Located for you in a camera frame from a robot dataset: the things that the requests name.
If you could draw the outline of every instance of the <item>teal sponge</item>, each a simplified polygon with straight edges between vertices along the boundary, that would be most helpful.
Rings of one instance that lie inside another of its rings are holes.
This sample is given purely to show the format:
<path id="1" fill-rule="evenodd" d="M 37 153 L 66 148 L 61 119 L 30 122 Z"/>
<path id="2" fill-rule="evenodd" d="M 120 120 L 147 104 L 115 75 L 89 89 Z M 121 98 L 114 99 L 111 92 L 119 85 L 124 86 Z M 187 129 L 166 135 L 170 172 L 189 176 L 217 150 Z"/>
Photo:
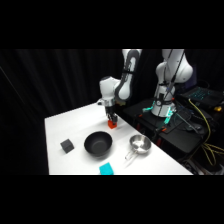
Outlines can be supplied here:
<path id="1" fill-rule="evenodd" d="M 110 163 L 107 163 L 107 164 L 101 166 L 100 167 L 100 173 L 101 173 L 101 175 L 104 175 L 104 176 L 114 175 L 114 171 L 113 171 Z"/>

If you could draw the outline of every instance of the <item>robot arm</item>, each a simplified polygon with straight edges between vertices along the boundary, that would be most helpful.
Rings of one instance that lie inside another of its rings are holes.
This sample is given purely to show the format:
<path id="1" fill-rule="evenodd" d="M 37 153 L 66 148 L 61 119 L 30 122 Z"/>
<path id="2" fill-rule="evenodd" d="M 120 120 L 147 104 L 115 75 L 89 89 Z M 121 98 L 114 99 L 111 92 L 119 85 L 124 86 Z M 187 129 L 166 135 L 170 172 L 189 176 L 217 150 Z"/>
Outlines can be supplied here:
<path id="1" fill-rule="evenodd" d="M 187 82 L 193 68 L 187 62 L 184 49 L 163 49 L 164 62 L 156 69 L 158 85 L 155 93 L 155 105 L 152 113 L 159 117 L 169 117 L 176 107 L 172 102 L 175 83 Z"/>
<path id="2" fill-rule="evenodd" d="M 125 65 L 121 80 L 113 77 L 104 77 L 100 81 L 102 99 L 98 101 L 98 105 L 105 106 L 106 114 L 112 126 L 115 126 L 117 123 L 117 116 L 114 110 L 115 100 L 125 102 L 132 95 L 132 82 L 141 52 L 141 49 L 123 49 Z"/>

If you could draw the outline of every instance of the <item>black bowl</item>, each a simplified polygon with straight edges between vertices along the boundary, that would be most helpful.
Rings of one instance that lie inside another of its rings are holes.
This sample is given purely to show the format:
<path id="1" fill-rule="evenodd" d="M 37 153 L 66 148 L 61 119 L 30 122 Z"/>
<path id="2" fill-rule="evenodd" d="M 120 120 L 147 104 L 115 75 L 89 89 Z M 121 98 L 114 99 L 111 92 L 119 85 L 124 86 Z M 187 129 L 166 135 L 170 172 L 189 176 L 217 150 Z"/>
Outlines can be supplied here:
<path id="1" fill-rule="evenodd" d="M 95 132 L 85 141 L 86 151 L 95 157 L 106 155 L 112 146 L 113 139 L 106 132 Z"/>

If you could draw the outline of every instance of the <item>small black block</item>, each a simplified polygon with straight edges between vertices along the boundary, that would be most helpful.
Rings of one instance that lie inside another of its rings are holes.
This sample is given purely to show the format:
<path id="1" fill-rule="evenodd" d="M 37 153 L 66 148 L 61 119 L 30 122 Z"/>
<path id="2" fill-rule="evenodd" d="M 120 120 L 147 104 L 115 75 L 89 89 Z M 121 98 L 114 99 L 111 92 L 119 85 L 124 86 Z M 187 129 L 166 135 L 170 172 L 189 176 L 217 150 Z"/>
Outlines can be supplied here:
<path id="1" fill-rule="evenodd" d="M 73 146 L 72 142 L 69 139 L 64 141 L 64 142 L 62 142 L 61 146 L 62 146 L 63 150 L 66 153 L 69 153 L 69 152 L 71 152 L 74 149 L 74 146 Z"/>

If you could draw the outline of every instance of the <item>metal bowl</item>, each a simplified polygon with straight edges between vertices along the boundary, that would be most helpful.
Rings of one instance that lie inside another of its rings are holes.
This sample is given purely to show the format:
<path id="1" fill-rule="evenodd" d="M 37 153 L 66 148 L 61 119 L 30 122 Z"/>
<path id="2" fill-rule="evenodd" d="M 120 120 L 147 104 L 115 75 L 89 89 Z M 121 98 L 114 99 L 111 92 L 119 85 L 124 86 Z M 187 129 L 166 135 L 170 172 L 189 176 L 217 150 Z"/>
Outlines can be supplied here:
<path id="1" fill-rule="evenodd" d="M 152 146 L 151 141 L 144 135 L 135 135 L 130 139 L 130 144 L 134 151 L 138 151 L 138 154 L 144 154 L 149 151 Z"/>

